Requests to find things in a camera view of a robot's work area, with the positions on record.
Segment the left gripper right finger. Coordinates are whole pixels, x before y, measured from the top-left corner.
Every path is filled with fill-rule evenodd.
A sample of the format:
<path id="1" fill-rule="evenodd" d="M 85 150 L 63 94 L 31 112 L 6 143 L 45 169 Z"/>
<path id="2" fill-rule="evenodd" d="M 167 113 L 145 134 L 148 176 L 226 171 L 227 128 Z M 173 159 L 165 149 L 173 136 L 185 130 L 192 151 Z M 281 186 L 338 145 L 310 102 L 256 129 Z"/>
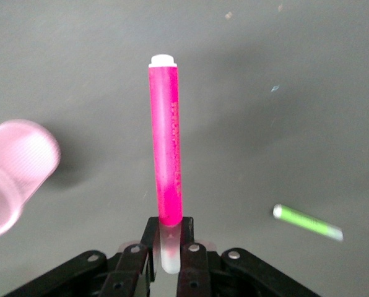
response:
<path id="1" fill-rule="evenodd" d="M 182 219 L 180 248 L 177 296 L 318 295 L 245 249 L 209 251 L 194 240 L 192 217 Z"/>

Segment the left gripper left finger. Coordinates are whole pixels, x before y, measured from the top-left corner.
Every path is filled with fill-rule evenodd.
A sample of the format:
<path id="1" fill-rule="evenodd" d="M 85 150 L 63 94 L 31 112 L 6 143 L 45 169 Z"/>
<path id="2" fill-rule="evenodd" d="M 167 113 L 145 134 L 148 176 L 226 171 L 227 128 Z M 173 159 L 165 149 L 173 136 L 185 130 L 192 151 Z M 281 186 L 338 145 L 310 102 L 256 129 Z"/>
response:
<path id="1" fill-rule="evenodd" d="M 149 296 L 155 280 L 158 218 L 150 217 L 139 242 L 113 257 L 85 251 L 7 293 L 7 296 Z"/>

